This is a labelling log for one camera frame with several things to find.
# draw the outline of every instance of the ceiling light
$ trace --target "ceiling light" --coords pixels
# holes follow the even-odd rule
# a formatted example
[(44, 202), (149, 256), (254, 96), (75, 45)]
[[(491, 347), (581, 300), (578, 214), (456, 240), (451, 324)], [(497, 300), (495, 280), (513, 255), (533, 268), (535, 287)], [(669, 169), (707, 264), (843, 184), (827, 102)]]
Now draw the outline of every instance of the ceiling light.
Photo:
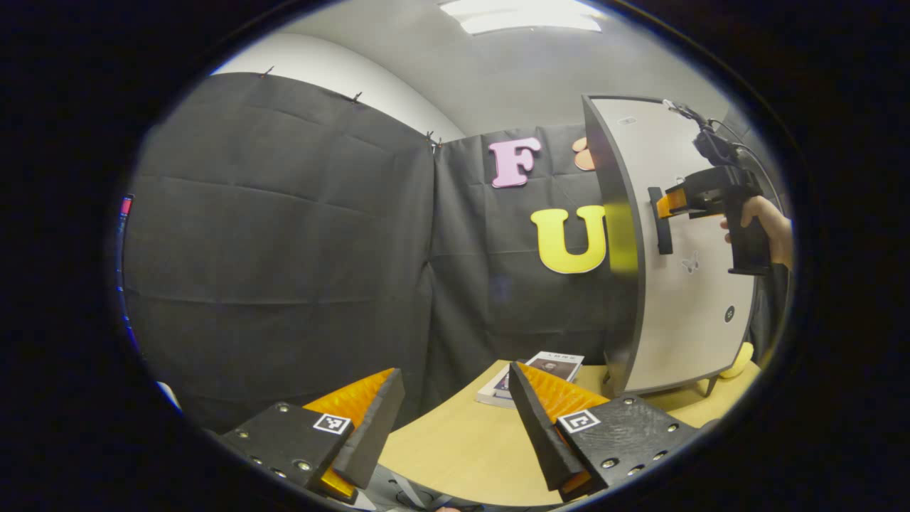
[(456, 0), (440, 5), (469, 34), (523, 26), (560, 26), (600, 32), (600, 11), (575, 0)]

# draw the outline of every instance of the wooden table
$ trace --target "wooden table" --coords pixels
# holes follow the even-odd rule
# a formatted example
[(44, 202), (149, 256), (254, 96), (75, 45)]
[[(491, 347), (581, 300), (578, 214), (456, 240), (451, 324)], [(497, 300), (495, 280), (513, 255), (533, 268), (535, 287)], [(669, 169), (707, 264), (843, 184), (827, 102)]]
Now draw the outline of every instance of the wooden table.
[[(474, 400), (507, 361), (499, 360), (449, 400), (389, 435), (379, 463), (441, 493), (491, 505), (561, 503), (548, 491), (518, 411)], [(600, 392), (606, 366), (583, 366), (575, 379)], [(730, 380), (718, 379), (705, 398), (708, 380), (642, 397), (669, 415), (701, 427), (726, 413), (758, 375), (749, 362)]]

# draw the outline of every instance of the yellow letter u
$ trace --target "yellow letter u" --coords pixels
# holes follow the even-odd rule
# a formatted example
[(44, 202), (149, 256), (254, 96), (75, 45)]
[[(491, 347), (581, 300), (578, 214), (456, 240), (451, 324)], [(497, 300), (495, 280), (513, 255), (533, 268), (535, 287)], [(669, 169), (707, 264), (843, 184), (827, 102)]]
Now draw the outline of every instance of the yellow letter u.
[(537, 245), (541, 261), (552, 271), (574, 274), (596, 269), (607, 255), (607, 241), (603, 235), (603, 206), (582, 206), (576, 213), (584, 219), (588, 230), (588, 250), (584, 254), (569, 254), (566, 251), (565, 230), (562, 223), (569, 218), (569, 212), (561, 209), (539, 210), (531, 214), (531, 222), (537, 224)]

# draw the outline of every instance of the human hand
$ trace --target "human hand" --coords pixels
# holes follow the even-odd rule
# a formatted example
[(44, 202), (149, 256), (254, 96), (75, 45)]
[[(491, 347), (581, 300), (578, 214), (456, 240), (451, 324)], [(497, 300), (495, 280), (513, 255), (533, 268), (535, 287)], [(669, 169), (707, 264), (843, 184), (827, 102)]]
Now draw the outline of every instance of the human hand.
[[(752, 218), (758, 217), (764, 232), (768, 234), (768, 246), (771, 250), (771, 263), (781, 263), (792, 270), (794, 268), (794, 231), (793, 224), (787, 219), (771, 201), (762, 196), (749, 198), (743, 204), (742, 227), (752, 223)], [(727, 219), (721, 220), (721, 228), (729, 230)], [(730, 233), (723, 235), (723, 239), (730, 243)]]

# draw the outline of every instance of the black fabric backdrop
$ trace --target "black fabric backdrop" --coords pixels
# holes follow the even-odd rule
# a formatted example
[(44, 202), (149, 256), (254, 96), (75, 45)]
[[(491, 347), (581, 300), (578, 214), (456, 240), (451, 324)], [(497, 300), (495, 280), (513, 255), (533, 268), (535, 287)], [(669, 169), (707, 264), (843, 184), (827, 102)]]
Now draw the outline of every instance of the black fabric backdrop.
[[(388, 367), (396, 426), (496, 359), (540, 350), (603, 364), (622, 297), (608, 261), (559, 274), (538, 253), (536, 210), (601, 204), (575, 167), (584, 126), (447, 142), (284, 77), (206, 78), (150, 131), (130, 192), (124, 274), (150, 369), (185, 413), (226, 431), (282, 400), (303, 404)], [(522, 187), (494, 189), (489, 144), (536, 137)]]

